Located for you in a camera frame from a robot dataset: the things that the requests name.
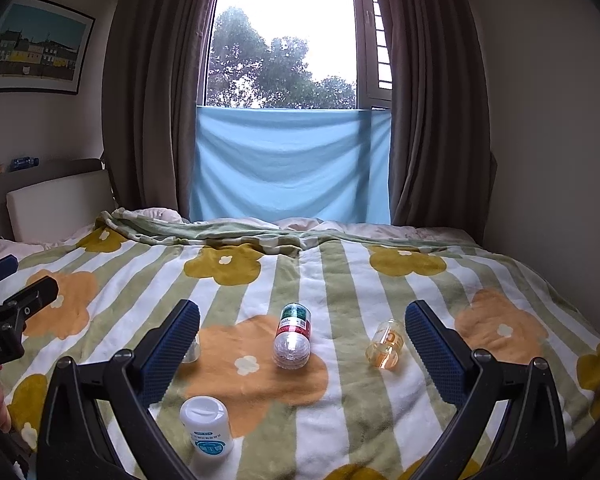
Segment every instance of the painting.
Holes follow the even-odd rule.
[[[0,19],[0,92],[77,94],[93,22],[46,0],[13,0]]]

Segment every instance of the headboard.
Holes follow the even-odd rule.
[[[0,237],[13,240],[13,230],[7,211],[7,193],[40,182],[102,169],[97,158],[51,160],[28,170],[0,174]]]

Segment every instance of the striped blanket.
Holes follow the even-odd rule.
[[[200,308],[202,355],[180,366],[150,412],[201,480],[407,479],[454,408],[409,341],[394,371],[370,367],[365,348],[379,323],[403,319],[417,299],[472,348],[522,364],[544,356],[569,446],[600,417],[600,337],[529,268],[474,245],[169,224],[118,210],[87,237],[22,260],[0,282],[0,302],[44,275],[57,280],[58,298],[27,323],[24,357],[0,372],[14,426],[33,448],[55,361],[98,362],[134,348],[181,298]],[[312,356],[300,370],[281,370],[272,340],[293,302],[312,313]],[[178,420],[197,395],[225,403],[235,437],[211,471]],[[103,411],[123,465],[141,477]],[[466,475],[484,460],[503,412],[499,403]]]

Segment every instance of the white sky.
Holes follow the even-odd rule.
[[[267,43],[283,36],[307,40],[305,61],[314,80],[339,75],[356,81],[353,0],[218,0],[216,14],[229,7],[244,10]]]

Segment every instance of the window frame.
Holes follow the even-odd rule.
[[[209,54],[213,35],[216,4],[212,0],[208,8],[208,27],[200,58],[198,79],[198,105],[205,105]],[[391,90],[379,87],[378,44],[374,19],[373,0],[353,0],[356,24],[356,65],[358,79],[356,94],[358,109],[391,108]]]

